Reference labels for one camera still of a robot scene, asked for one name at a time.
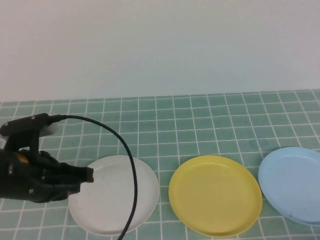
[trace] green tiled countertop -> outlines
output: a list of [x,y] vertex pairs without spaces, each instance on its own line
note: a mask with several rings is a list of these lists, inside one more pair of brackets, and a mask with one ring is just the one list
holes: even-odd
[[[147,222],[129,232],[126,240],[211,239],[188,229],[169,203],[171,176],[190,158],[225,156],[257,178],[263,157],[273,150],[300,146],[320,151],[320,90],[3,102],[0,124],[39,113],[101,121],[118,131],[133,156],[154,170],[160,183],[159,203]],[[42,138],[40,146],[59,161],[76,166],[126,155],[112,134],[70,119],[60,124],[59,132]],[[42,204],[0,199],[0,203],[1,240],[117,239],[78,227],[66,200]],[[234,239],[320,240],[320,227],[284,219],[264,199],[259,220]]]

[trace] plate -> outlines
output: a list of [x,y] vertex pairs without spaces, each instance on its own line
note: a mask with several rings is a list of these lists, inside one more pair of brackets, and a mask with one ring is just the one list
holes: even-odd
[[283,216],[320,226],[320,153],[285,147],[267,155],[259,168],[261,190]]
[[[160,187],[154,171],[133,158],[138,181],[136,210],[128,231],[144,223],[155,210]],[[93,168],[93,183],[82,183],[80,192],[69,196],[69,209],[76,223],[98,235],[118,235],[125,227],[134,201],[134,180],[128,156],[101,158]]]
[[169,200],[190,229],[210,237],[231,237],[258,219],[262,194],[254,176],[241,164],[206,155],[183,163],[173,174]]

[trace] black cable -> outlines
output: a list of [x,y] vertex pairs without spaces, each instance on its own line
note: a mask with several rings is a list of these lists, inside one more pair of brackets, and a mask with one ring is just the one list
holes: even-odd
[[129,215],[128,221],[126,222],[118,240],[122,240],[130,226],[130,223],[132,221],[132,218],[134,217],[135,211],[136,211],[136,207],[137,207],[137,200],[138,200],[138,181],[137,181],[137,172],[136,172],[136,167],[135,167],[135,163],[134,163],[134,159],[132,157],[132,154],[130,152],[130,149],[128,147],[128,145],[126,144],[125,140],[112,128],[108,127],[107,125],[104,125],[103,123],[84,117],[84,116],[77,116],[77,115],[60,115],[61,120],[63,119],[79,119],[79,120],[83,120],[83,121],[87,121],[93,124],[96,124],[106,130],[108,130],[109,132],[113,133],[119,140],[120,142],[123,144],[129,159],[130,159],[130,163],[131,163],[131,167],[132,167],[132,174],[133,174],[133,185],[134,185],[134,196],[133,196],[133,204],[132,204],[132,209],[131,209],[131,213]]

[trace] light blue plate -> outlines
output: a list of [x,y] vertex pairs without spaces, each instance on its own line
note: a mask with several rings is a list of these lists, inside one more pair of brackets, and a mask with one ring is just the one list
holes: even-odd
[[259,183],[270,204],[296,222],[320,226],[320,153],[285,147],[267,155]]

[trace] white backdrop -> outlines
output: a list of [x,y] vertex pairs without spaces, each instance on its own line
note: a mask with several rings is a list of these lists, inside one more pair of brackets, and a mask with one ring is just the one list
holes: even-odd
[[319,0],[0,0],[0,101],[320,88]]

